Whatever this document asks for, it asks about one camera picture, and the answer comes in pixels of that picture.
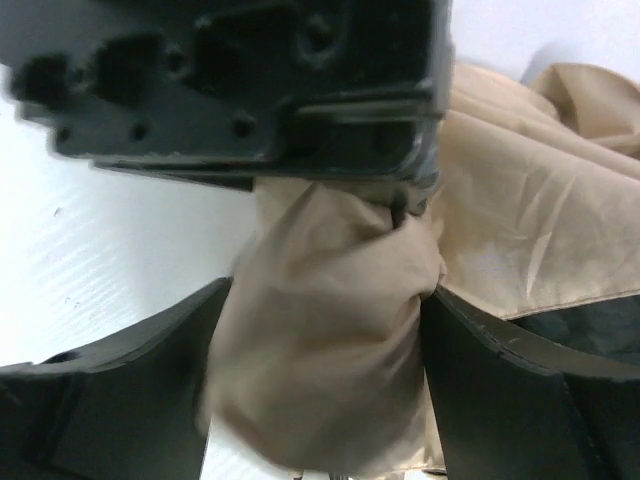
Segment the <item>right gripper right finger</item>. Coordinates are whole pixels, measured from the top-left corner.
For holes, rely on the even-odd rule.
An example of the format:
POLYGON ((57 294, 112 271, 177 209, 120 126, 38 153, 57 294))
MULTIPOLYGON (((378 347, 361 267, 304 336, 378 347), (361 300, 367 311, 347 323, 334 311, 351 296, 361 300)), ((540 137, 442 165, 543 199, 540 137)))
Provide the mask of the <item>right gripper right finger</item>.
POLYGON ((503 321, 438 289, 422 355, 450 478, 638 477, 637 297, 503 321))

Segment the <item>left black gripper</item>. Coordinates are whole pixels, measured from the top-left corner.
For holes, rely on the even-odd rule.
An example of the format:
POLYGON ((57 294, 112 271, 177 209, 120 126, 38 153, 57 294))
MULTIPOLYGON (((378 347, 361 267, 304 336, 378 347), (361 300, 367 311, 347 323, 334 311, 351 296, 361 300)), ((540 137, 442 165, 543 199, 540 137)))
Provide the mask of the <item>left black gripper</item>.
POLYGON ((325 182, 423 212, 451 88, 447 1, 5 1, 24 120, 101 169, 248 191, 325 182))

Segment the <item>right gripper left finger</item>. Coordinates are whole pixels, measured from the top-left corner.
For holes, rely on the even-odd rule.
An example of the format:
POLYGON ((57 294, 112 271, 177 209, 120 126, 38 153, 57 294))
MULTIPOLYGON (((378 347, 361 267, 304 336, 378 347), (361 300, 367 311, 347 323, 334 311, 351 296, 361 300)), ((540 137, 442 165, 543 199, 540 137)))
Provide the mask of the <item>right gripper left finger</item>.
POLYGON ((40 363, 1 370, 4 479, 197 479, 195 403, 231 285, 40 363))

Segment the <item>beige folding umbrella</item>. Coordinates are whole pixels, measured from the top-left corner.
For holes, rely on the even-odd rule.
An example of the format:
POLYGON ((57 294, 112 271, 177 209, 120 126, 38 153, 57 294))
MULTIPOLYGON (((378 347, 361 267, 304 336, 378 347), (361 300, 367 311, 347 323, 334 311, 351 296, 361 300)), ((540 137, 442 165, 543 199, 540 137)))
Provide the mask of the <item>beige folding umbrella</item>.
POLYGON ((437 286, 576 350, 639 359, 639 86, 558 63, 522 85, 454 69, 441 183, 393 215, 349 187, 257 181, 196 408, 272 464, 442 472, 419 359, 437 286))

